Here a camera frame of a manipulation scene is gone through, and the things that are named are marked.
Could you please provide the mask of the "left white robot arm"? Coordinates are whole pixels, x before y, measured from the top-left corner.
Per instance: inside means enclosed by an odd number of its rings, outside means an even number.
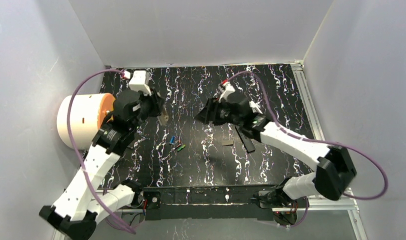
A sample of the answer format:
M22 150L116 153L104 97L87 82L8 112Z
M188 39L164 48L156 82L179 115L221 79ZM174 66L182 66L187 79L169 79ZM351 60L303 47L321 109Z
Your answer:
M62 195L41 208L39 215L72 240L88 240L97 225L127 205L140 206L144 200L140 183L126 179L112 191L98 196L96 189L108 170L121 158L147 118L165 123L165 100L154 88L124 90L110 101L91 140L85 158L80 154L80 170Z

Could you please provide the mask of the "green battery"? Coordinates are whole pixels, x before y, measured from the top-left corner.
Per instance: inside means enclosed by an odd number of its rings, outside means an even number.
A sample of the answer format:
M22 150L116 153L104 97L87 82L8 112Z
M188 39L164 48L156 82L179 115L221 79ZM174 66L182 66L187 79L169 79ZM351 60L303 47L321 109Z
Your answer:
M179 146L179 147L176 149L176 151L179 152L179 151L181 151L182 149L184 149L185 147L186 147L186 145L183 144L183 145Z

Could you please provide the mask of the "grey battery cover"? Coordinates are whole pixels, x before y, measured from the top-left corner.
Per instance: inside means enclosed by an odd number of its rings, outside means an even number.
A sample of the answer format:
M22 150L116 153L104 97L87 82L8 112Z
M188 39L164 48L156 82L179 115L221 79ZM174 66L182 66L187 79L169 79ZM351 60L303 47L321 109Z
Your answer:
M221 142L221 145L222 146L232 146L232 145L234 145L234 141L233 140L225 140L225 141L222 141Z

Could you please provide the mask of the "white remote control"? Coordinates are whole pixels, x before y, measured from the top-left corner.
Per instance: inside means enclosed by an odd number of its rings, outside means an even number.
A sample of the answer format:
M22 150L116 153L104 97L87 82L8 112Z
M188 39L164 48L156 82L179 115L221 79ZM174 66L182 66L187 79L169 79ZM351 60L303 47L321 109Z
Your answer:
M166 126L169 120L169 115L166 111L163 111L159 116L158 116L158 122L162 126Z

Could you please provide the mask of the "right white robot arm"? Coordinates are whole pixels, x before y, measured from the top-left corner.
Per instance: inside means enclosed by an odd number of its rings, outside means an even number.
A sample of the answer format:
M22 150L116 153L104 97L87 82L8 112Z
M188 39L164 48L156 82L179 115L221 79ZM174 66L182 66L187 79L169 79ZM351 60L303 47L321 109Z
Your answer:
M287 206L313 195L337 201L357 174L347 148L312 142L291 130L282 130L241 93L210 98L194 118L203 124L233 124L247 138L280 149L312 169L312 173L288 177L272 191L254 196L254 202Z

